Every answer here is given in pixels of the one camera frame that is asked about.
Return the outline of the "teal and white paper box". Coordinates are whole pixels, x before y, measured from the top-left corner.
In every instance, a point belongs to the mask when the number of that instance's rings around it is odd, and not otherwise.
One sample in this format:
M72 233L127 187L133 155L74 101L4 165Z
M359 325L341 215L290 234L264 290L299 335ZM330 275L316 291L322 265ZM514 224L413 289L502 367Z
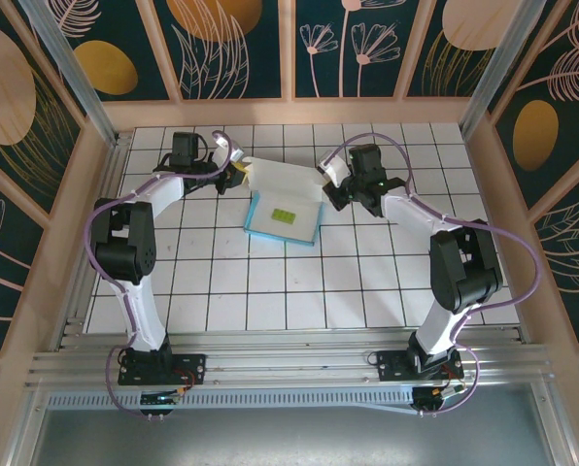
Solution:
M312 246L323 214L324 179L314 167L249 157L246 159L252 202L246 233ZM293 225L271 219L275 208L296 214Z

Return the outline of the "aluminium side rail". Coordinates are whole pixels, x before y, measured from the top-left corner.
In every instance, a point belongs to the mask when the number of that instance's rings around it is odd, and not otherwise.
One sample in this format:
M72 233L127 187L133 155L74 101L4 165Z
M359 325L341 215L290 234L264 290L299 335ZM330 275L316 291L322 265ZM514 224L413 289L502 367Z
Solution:
M93 238L93 227L109 212L104 203L119 197L131 141L130 131L120 132L117 145L110 147L87 129L66 169L53 209L58 245L50 259L62 284L58 286L51 351L59 350L65 337L85 334L96 289L107 274L96 252L101 242Z

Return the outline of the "aluminium corner post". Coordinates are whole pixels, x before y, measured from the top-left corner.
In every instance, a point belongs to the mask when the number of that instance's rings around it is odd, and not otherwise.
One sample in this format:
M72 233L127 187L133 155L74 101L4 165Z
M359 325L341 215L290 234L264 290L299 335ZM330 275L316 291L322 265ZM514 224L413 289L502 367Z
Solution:
M35 26L39 37L71 85L78 100L85 108L87 116L110 147L117 145L118 132L115 130L103 105L90 85L70 44L61 33L49 6L44 0L18 0L29 20Z
M460 134L465 143L470 141L500 84L524 47L528 35L541 17L546 1L523 0L514 14L461 118Z

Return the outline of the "aluminium mounting rail frame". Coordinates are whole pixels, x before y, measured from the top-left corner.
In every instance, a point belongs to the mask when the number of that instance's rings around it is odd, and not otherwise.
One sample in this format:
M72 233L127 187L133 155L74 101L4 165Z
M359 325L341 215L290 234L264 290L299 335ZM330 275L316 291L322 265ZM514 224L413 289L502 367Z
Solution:
M378 382L369 354L403 350L410 330L404 328L310 329L279 331L213 331L173 334L176 353L206 356L204 387L268 388L360 386ZM522 341L513 326L471 326L461 344L471 348L461 358L464 373L473 374L480 360L481 384L550 381L555 372L545 348ZM120 334L71 334L56 351L34 354L25 384L44 389L102 389L109 350Z

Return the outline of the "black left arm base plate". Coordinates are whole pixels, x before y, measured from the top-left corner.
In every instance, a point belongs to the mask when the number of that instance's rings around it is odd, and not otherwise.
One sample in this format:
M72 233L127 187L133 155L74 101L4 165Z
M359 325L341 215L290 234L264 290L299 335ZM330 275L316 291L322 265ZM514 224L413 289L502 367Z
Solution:
M204 354L174 354L167 360L124 355L119 363L118 385L160 386L203 384L206 371Z

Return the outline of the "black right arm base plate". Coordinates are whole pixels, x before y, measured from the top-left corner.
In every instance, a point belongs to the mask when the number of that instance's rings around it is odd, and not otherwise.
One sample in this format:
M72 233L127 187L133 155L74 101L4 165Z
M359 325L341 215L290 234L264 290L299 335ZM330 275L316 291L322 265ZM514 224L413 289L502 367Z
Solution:
M376 368L381 382L446 381L464 378L460 353L447 351L441 358L424 364L411 349L376 352Z

